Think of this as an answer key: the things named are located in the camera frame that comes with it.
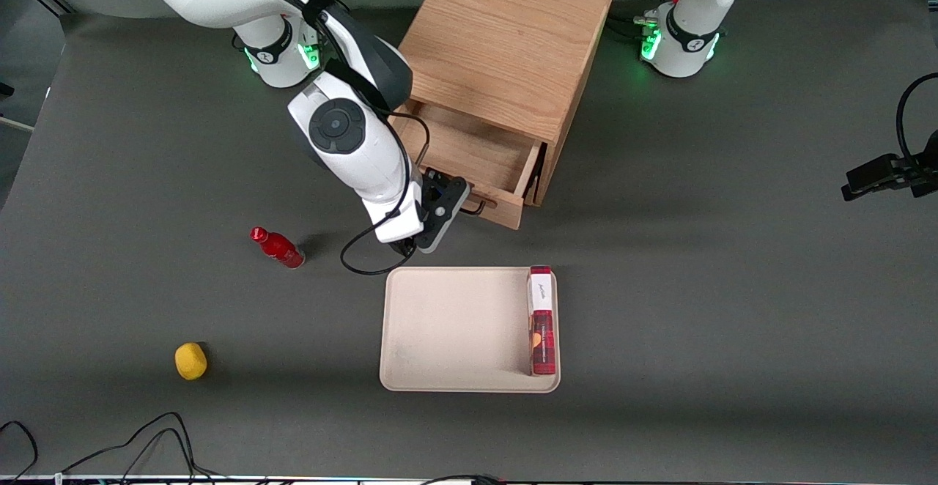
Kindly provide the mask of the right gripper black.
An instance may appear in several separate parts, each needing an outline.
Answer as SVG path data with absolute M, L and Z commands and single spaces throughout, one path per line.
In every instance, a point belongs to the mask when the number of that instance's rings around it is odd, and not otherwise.
M 435 169 L 423 174 L 423 208 L 427 212 L 454 212 L 462 206 L 462 178 L 450 177 Z

